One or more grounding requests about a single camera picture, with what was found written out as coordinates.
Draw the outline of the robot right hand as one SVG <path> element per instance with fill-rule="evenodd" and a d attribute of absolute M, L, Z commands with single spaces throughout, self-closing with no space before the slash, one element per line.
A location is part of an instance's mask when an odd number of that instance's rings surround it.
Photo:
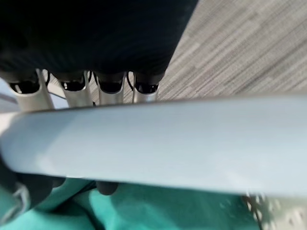
<path fill-rule="evenodd" d="M 18 112 L 0 116 L 0 223 L 41 210 L 66 182 L 105 196 L 161 186 L 121 153 L 132 131 L 152 150 L 150 103 L 195 0 L 3 0 L 0 78 Z"/>

